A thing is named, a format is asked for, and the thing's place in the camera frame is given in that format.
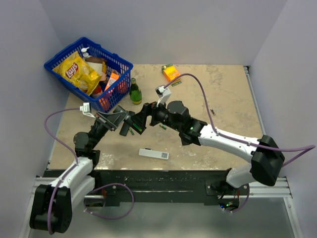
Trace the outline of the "black battery cover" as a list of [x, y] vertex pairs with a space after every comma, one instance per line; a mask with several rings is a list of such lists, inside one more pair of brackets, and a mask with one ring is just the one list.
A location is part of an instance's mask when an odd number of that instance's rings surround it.
[[185, 145], [190, 145], [191, 144], [191, 140], [187, 137], [181, 137], [181, 143], [183, 146]]

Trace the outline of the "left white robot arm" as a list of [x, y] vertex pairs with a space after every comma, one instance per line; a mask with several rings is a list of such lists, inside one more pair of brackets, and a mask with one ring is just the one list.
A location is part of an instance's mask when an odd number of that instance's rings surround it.
[[115, 131], [128, 119], [129, 112], [117, 107], [113, 113], [92, 113], [90, 103], [77, 107], [85, 116], [93, 118], [89, 132], [74, 136], [75, 148], [66, 148], [73, 154], [73, 163], [49, 184], [39, 185], [34, 194], [29, 226], [49, 234], [64, 233], [69, 228], [74, 208], [86, 194], [98, 194], [103, 188], [100, 174], [95, 171], [100, 151], [96, 145], [108, 131]]

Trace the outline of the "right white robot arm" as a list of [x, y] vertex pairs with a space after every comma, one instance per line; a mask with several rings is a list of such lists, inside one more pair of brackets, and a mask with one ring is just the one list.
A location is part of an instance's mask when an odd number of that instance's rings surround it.
[[257, 139], [214, 130], [205, 121], [193, 118], [181, 101], [167, 105], [145, 103], [141, 111], [131, 118], [131, 126], [139, 134], [146, 129], [148, 116], [151, 116], [151, 126], [162, 123], [177, 131], [183, 145], [209, 146], [247, 161], [246, 165], [226, 171], [225, 178], [218, 183], [223, 193], [231, 195], [239, 187], [254, 181], [267, 186], [275, 185], [285, 157], [271, 137], [264, 135]]

